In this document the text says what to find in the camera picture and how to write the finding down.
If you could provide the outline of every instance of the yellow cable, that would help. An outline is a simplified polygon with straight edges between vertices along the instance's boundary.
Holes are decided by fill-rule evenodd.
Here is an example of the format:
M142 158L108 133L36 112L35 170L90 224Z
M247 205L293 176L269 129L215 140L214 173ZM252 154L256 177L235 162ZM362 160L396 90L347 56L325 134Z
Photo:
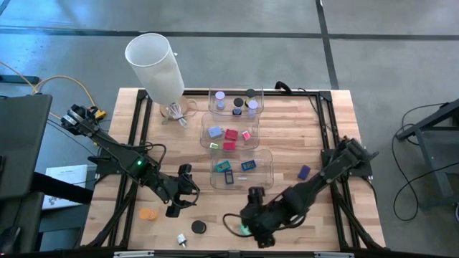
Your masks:
M65 75L55 75L55 76L51 76L45 80L42 80L41 82L39 82L37 85L33 85L32 83L30 83L30 81L25 78L20 72L16 71L15 69L13 69L12 67L10 67L9 65L5 64L4 62L0 61L0 64L4 65L6 68L10 69L11 71L13 71L14 73L16 73L17 75L19 75L25 82L27 82L28 85L30 85L30 87L32 87L32 95L35 94L35 93L38 93L40 92L40 88L43 88L43 86L46 84L46 82L49 82L50 80L53 80L53 79L56 79L56 78L64 78L64 79L68 79L68 80L71 80L73 82L75 82L76 84L78 84L79 86L81 86L81 88L86 92L86 95L87 97L89 98L91 104L93 104L93 106L96 106L95 102L94 102L94 99L93 97L91 96L91 94L89 93L89 91L87 90L86 86L84 86L84 84L82 84L81 82L79 82L78 80L74 79L74 78L71 78L71 77L68 77L68 76L65 76ZM60 116L54 114L53 112L49 112L50 115L52 115L53 117L57 118L60 120Z

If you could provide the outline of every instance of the black bottle cap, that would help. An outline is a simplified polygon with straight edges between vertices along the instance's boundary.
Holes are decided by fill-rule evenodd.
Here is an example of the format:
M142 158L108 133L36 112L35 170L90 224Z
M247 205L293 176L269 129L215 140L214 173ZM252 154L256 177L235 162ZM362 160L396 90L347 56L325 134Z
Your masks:
M248 97L254 97L255 96L255 90L254 89L249 89L245 91L246 96Z
M191 225L191 230L196 234L203 234L207 229L207 226L202 221L194 221Z
M244 100L240 97L236 97L233 103L236 107L242 107L242 105L244 105Z

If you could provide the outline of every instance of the cable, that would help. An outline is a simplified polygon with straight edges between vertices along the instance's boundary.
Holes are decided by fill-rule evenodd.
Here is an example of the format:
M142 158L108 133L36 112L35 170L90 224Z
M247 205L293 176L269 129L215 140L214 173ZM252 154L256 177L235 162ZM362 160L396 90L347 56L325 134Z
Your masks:
M412 109L408 110L408 111L403 115L403 117L402 117L402 128L404 128L404 118L405 118L409 113L411 113L412 111L415 111L415 110L420 109L420 108L427 108L427 107L433 107L433 106L444 105L444 104L446 104L446 103L436 103L436 104L422 105L422 106L415 107L415 108L412 108ZM419 145L419 143L415 143L415 142L411 141L411 140L408 139L408 138L407 138L407 140L408 140L408 142L411 143L411 144Z
M368 185L372 188L373 195L374 195L374 200L376 201L376 206L378 206L378 198L376 196L376 190L374 189L373 184L371 183L371 181L366 176L361 176L361 178L364 179L364 181L366 181L368 183Z
M434 170L432 170L432 171L429 171L429 172L427 172L427 173L422 174L421 176L417 176L417 177L415 177L415 178L413 178L413 179L407 181L407 183L406 183L403 187L401 187L401 189L400 189L400 190L397 192L397 194L395 195L395 199L394 199L394 213L395 213L395 202L397 201L397 198L398 198L399 194L402 192L402 190L403 190L405 187L411 186L411 182L413 182L413 181L415 181L415 180L417 180L417 179L419 179L419 178L422 178L422 177L424 177L424 176L430 175L431 173L434 173L434 172L436 172L436 171L440 171L440 170L443 170L443 169L446 169L446 168L449 168L449 167L452 167L452 166L456 166L456 165L459 165L459 162L451 163L450 165L446 165L446 166L443 166L443 167L441 167L441 168L434 169ZM403 221L412 220L412 219L414 219L415 215L414 215L412 218L409 218L409 219L401 219L400 217L398 217L397 213L395 213L395 216L397 216L398 219L403 220Z
M81 82L79 82L78 80L74 79L74 78L71 78L71 77L68 77L68 76L65 76L65 75L55 75L55 76L51 76L45 80L42 80L41 82L39 82L37 85L33 85L26 77L24 77L24 75L22 75L20 72L16 71L14 68L10 67L9 65L5 64L4 62L0 61L0 64L1 65L4 65L6 68L10 69L11 71L13 71L14 73L16 73L18 76L20 76L30 87L32 87L32 95L33 94L36 94L36 93L39 93L41 88L43 88L43 86L49 82L50 80L53 80L53 79L56 79L56 78L63 78L63 79L67 79L67 80L71 80L73 82L75 82L76 84L78 84L85 92L86 92L86 95L87 97L89 98L91 104L93 106L97 106L94 102L94 99L93 97L91 96L91 94L89 93L89 91L87 90L86 86L84 86L84 84L82 84ZM61 117L54 114L53 112L49 112L50 115L52 115L53 117L57 118L57 119L60 119Z
M402 127L402 128L400 128L399 130L397 130L397 132L395 132L395 134L394 134L394 137L392 137L392 156L394 156L395 164L397 164L397 167L398 167L400 173L403 175L403 177L404 177L405 181L407 182L408 186L410 186L411 191L413 192L413 195L415 196L415 201L416 201L416 211L414 212L414 214L413 214L410 218L408 218L408 219L403 219L403 218L401 218L401 217L398 215L397 211L395 210L395 200L394 200L394 203L393 203L393 204L394 204L394 205L393 205L394 214L395 214L395 216L396 216L399 220L402 220L402 221L410 221L410 220L413 220L413 219L417 216L417 212L418 212L417 207L419 206L419 200L418 200L418 198L417 198L417 194L416 194L416 192L415 192L415 189L412 187L410 181L408 180L408 177L404 174L402 168L400 167L399 161L397 160L397 157L396 157L395 151L394 151L394 142L395 142L395 139L397 138L397 134L398 134L401 130L403 130L406 126L408 126L408 125L413 125L413 124L406 124L406 125L404 125L404 127Z
M253 237L253 234L250 234L250 235L241 235L241 234L238 234L238 233L232 231L232 230L230 229L230 227L228 226L227 222L224 220L224 218L226 218L227 216L233 216L233 217L240 218L240 219L243 219L243 217L240 216L240 215L237 215L237 214L225 214L225 215L223 215L223 218L222 218L222 220L223 220L223 225L224 225L224 227L226 227L226 228L228 229L228 231L229 231L231 234L234 234L236 237Z
M78 143L78 141L75 140L74 138L72 138L70 135L66 134L64 131L60 130L58 127L56 127L56 126L53 125L53 124L50 124L50 123L48 123L48 122L47 122L47 124L48 124L48 125L51 125L51 126L52 126L53 128L55 128L56 130L60 131L60 132L63 133L65 136L67 136L68 138L70 138L71 140L73 140L74 142L76 142L76 144L80 145L80 146L83 147L85 150L87 150L88 153L91 153L93 156L95 156L95 154L94 154L91 150L89 150L88 148L86 148L86 146L84 146L83 144Z

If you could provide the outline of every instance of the clear plastic container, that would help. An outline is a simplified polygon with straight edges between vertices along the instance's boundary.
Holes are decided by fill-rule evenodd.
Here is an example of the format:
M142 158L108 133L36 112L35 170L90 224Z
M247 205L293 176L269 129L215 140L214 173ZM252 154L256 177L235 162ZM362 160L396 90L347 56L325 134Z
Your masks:
M210 128L221 128L222 136L211 138L209 134ZM205 148L211 148L211 143L218 144L218 150L223 149L223 143L234 142L226 140L224 134L226 129L237 131L236 150L252 150L260 144L260 123L258 117L249 118L245 115L219 115L214 113L206 113L202 116L201 121L201 145ZM244 140L242 133L247 131L250 134L248 140Z
M216 166L228 161L232 169L233 183L225 180L226 173L218 172ZM241 164L254 161L254 169L243 171ZM210 184L215 189L248 190L252 186L269 189L274 184L273 155L269 150L213 151L210 162Z
M225 97L224 101L224 108L218 108L219 100L216 98L215 94L219 91L223 91ZM217 88L209 88L209 111L212 113L220 114L220 115L232 115L232 111L234 108L234 101L235 98L240 97L245 101L247 101L248 97L246 94L247 88L245 89L231 89L231 90L221 90ZM255 114L260 114L263 112L263 87L257 87L255 90L255 96L251 97L251 100L255 100L258 103L257 109L255 110ZM242 106L242 116L248 115L248 106Z

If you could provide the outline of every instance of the small jar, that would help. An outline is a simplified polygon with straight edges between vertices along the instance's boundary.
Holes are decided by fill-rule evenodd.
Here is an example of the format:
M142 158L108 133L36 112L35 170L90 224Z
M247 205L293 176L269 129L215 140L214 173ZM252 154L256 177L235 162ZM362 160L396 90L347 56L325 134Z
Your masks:
M217 109L223 110L224 109L224 92L223 91L216 92L215 98L217 99Z
M233 102L235 104L235 107L232 110L233 115L241 115L242 114L242 106L244 105L244 100L242 98L237 97L235 98L235 101Z
M255 100L255 95L256 95L256 92L254 89L249 89L249 90L246 90L245 91L245 94L247 96L247 99L245 100L245 106L246 107L249 107L249 102L251 100Z
M251 100L249 102L249 116L255 116L257 113L257 108L258 108L258 102L256 100Z

